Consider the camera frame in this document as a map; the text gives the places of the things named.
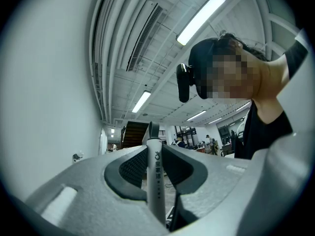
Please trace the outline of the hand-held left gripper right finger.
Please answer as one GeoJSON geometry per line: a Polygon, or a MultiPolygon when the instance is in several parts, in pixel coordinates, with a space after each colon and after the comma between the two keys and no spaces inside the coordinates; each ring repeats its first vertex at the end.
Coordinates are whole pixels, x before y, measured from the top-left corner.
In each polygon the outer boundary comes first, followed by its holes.
{"type": "Polygon", "coordinates": [[[176,190],[169,228],[174,232],[213,211],[234,189],[249,162],[163,145],[162,164],[176,190]]]}

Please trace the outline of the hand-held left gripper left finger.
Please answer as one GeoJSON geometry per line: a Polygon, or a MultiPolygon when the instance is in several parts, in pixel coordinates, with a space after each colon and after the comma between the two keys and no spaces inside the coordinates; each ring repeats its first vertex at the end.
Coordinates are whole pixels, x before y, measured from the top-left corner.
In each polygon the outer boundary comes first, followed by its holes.
{"type": "Polygon", "coordinates": [[[141,188],[146,167],[146,146],[77,162],[26,200],[31,222],[44,236],[165,236],[141,188]]]}

